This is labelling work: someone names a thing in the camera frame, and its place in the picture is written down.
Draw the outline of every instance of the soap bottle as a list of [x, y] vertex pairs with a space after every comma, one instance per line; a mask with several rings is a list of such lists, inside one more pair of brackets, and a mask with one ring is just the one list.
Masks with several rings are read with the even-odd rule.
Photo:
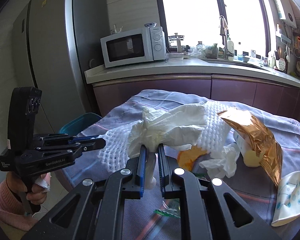
[[[228, 37], [228, 51], [234, 55], [234, 43], [231, 41], [230, 37]], [[234, 60], [234, 57], [228, 57], [229, 60]]]
[[178, 53], [181, 53], [181, 40], [180, 40], [180, 38], [179, 38], [179, 36], [178, 36], [178, 33], [175, 33], [174, 34], [175, 36], [176, 36], [176, 38], [177, 38], [177, 52]]

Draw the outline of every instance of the countertop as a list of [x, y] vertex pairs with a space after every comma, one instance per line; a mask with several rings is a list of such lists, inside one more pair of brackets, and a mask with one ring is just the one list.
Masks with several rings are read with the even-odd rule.
[[204, 61], [190, 57], [189, 59], [184, 59], [182, 61], [152, 61], [112, 68], [105, 68], [104, 65], [100, 65], [85, 71], [85, 76], [88, 84], [93, 83], [97, 86], [102, 85], [104, 82], [109, 84], [109, 81], [119, 79], [180, 74], [240, 76], [269, 80], [300, 88], [299, 79], [269, 67], [258, 66], [256, 68], [256, 66], [253, 65], [251, 65], [251, 67], [243, 66], [249, 64], [242, 62], [232, 62], [232, 65], [230, 65], [226, 64], [224, 61], [216, 61], [217, 60], [213, 60], [213, 63], [210, 63], [209, 60]]

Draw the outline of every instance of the faucet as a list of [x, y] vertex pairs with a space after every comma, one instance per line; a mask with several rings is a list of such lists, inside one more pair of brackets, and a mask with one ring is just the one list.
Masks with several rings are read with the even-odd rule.
[[222, 36], [222, 44], [225, 46], [225, 52], [223, 53], [223, 59], [228, 60], [229, 57], [233, 57], [234, 54], [228, 51], [227, 34], [228, 24], [223, 15], [220, 15], [220, 35]]

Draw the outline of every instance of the kitchen sink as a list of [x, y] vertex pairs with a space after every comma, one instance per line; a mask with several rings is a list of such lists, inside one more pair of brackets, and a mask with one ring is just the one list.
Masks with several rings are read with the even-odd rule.
[[261, 69], [261, 70], [265, 70], [265, 71], [269, 71], [267, 70], [267, 67], [262, 67], [262, 66], [257, 66], [257, 65], [253, 65], [250, 63], [245, 63], [242, 61], [232, 61], [232, 60], [225, 60], [225, 59], [204, 59], [203, 61], [207, 62], [207, 63], [212, 63], [212, 64], [225, 64], [225, 65], [236, 65], [236, 66], [243, 66], [243, 67], [251, 67], [251, 68], [257, 68], [257, 69]]

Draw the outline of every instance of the hand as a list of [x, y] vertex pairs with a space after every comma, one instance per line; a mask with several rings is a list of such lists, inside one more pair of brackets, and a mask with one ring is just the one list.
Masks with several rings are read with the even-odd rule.
[[[40, 175], [48, 184], [50, 184], [50, 173]], [[14, 193], [27, 192], [26, 185], [22, 180], [12, 171], [7, 173], [7, 185]], [[33, 184], [31, 191], [26, 196], [27, 200], [30, 200], [32, 204], [41, 205], [47, 198], [47, 193], [43, 192], [44, 188], [38, 184]]]

